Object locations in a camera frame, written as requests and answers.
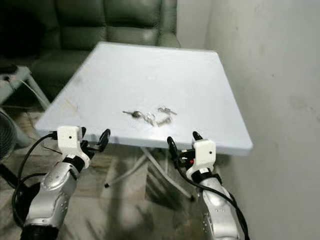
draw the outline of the metal table leg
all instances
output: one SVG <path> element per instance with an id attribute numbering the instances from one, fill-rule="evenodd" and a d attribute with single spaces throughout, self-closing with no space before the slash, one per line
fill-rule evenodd
<path id="1" fill-rule="evenodd" d="M 18 178 L 5 165 L 0 163 L 0 176 L 14 189 L 18 186 Z M 28 187 L 22 182 L 20 183 L 20 190 L 25 192 Z"/>
<path id="2" fill-rule="evenodd" d="M 34 90 L 35 96 L 38 99 L 38 101 L 40 102 L 42 108 L 44 110 L 46 110 L 50 105 L 48 98 L 46 97 L 44 92 L 41 90 L 41 88 L 38 86 L 38 84 L 36 83 L 36 81 L 34 80 L 34 78 L 30 74 L 27 78 L 27 81 L 28 81 L 30 87 Z"/>
<path id="3" fill-rule="evenodd" d="M 141 150 L 143 153 L 147 156 L 147 158 L 151 161 L 151 163 L 155 166 L 156 169 L 161 173 L 161 175 L 170 183 L 172 184 L 176 189 L 178 189 L 181 193 L 183 193 L 187 198 L 190 200 L 193 199 L 193 196 L 188 193 L 186 190 L 184 190 L 180 185 L 178 185 L 175 181 L 173 181 L 162 169 L 162 167 L 159 165 L 157 160 L 151 155 L 151 153 L 146 149 L 145 147 L 141 147 Z"/>
<path id="4" fill-rule="evenodd" d="M 150 162 L 155 166 L 155 168 L 160 172 L 160 174 L 170 183 L 172 184 L 176 189 L 178 189 L 182 194 L 184 194 L 187 198 L 189 198 L 190 200 L 193 200 L 193 196 L 188 193 L 186 190 L 184 190 L 180 185 L 178 185 L 175 181 L 173 181 L 168 175 L 167 173 L 162 169 L 162 167 L 159 165 L 159 163 L 157 162 L 157 160 L 151 155 L 151 153 L 149 152 L 149 150 L 145 147 L 141 147 L 141 150 L 143 151 L 143 155 L 137 160 L 136 164 L 133 166 L 133 168 L 131 168 L 129 171 L 127 171 L 126 173 L 124 173 L 123 175 L 115 178 L 114 180 L 106 183 L 104 186 L 106 188 L 122 181 L 123 179 L 125 179 L 126 177 L 130 176 L 132 173 L 134 173 L 141 165 L 142 163 L 146 160 L 146 158 L 148 158 L 150 160 Z"/>
<path id="5" fill-rule="evenodd" d="M 146 155 L 142 155 L 141 157 L 139 157 L 139 159 L 136 161 L 135 165 L 133 166 L 133 168 L 131 168 L 130 170 L 128 170 L 127 172 L 125 172 L 123 175 L 118 176 L 117 178 L 113 179 L 110 182 L 107 182 L 104 187 L 108 188 L 120 181 L 122 181 L 123 179 L 125 179 L 126 177 L 129 177 L 131 174 L 133 174 L 143 163 L 144 161 L 147 159 Z"/>

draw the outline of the key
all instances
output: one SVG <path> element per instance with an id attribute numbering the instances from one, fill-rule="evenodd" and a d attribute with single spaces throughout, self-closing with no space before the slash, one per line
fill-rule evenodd
<path id="1" fill-rule="evenodd" d="M 158 125 L 158 127 L 161 127 L 162 125 L 165 124 L 169 124 L 171 123 L 171 117 L 166 117 L 165 119 L 163 119 L 162 121 L 157 121 L 156 124 Z"/>
<path id="2" fill-rule="evenodd" d="M 158 107 L 158 111 L 159 111 L 159 112 L 166 113 L 166 114 L 174 114 L 174 115 L 177 115 L 176 112 L 171 111 L 171 109 L 168 108 L 168 107 Z"/>
<path id="3" fill-rule="evenodd" d="M 130 114 L 133 118 L 138 119 L 143 114 L 140 111 L 122 111 L 124 114 Z"/>
<path id="4" fill-rule="evenodd" d="M 156 119 L 156 117 L 155 117 L 155 115 L 153 115 L 152 113 L 150 113 L 150 112 L 147 113 L 146 115 L 143 116 L 143 119 L 144 119 L 147 123 L 151 124 L 152 126 L 155 125 L 155 119 Z"/>

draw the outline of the tiled floor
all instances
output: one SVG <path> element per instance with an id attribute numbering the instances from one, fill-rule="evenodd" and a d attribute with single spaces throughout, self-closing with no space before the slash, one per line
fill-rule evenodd
<path id="1" fill-rule="evenodd" d="M 31 113 L 36 121 L 41 113 Z M 16 123 L 33 139 L 37 136 L 25 113 L 15 114 Z M 56 148 L 53 141 L 46 146 Z M 15 151 L 4 160 L 14 173 L 18 171 L 26 149 Z M 189 202 L 155 169 L 145 163 L 130 177 L 109 187 L 110 181 L 131 168 L 142 152 L 136 147 L 108 145 L 97 154 L 88 169 L 81 172 L 77 189 L 69 203 L 64 225 L 59 233 L 62 240 L 201 240 L 202 217 L 196 202 Z M 165 154 L 152 154 L 166 168 Z M 24 175 L 46 172 L 61 156 L 39 146 L 25 166 Z M 194 189 L 185 183 L 171 164 L 168 174 L 186 190 Z M 36 182 L 31 179 L 28 184 Z M 0 178 L 0 240 L 17 240 L 21 230 L 12 218 L 13 190 Z"/>

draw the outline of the sofa armrest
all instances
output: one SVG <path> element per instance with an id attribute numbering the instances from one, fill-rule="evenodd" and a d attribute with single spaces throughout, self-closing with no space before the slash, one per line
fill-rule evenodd
<path id="1" fill-rule="evenodd" d="M 157 45 L 160 47 L 181 48 L 177 36 L 173 32 L 161 33 Z"/>

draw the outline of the table top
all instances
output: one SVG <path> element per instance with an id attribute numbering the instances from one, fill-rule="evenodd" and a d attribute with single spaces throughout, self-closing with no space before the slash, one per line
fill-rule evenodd
<path id="1" fill-rule="evenodd" d="M 7 100 L 13 93 L 12 87 L 17 89 L 22 84 L 20 80 L 25 81 L 29 74 L 30 70 L 26 66 L 18 66 L 17 71 L 11 74 L 0 74 L 0 103 Z M 6 76 L 10 77 L 12 87 L 4 80 L 4 77 Z"/>
<path id="2" fill-rule="evenodd" d="M 158 112 L 168 107 L 172 123 L 152 126 L 122 111 Z M 190 148 L 192 132 L 216 142 L 217 153 L 247 155 L 253 144 L 228 79 L 214 51 L 99 42 L 50 105 L 35 128 L 44 135 L 62 125 L 84 126 L 84 139 L 111 143 Z"/>

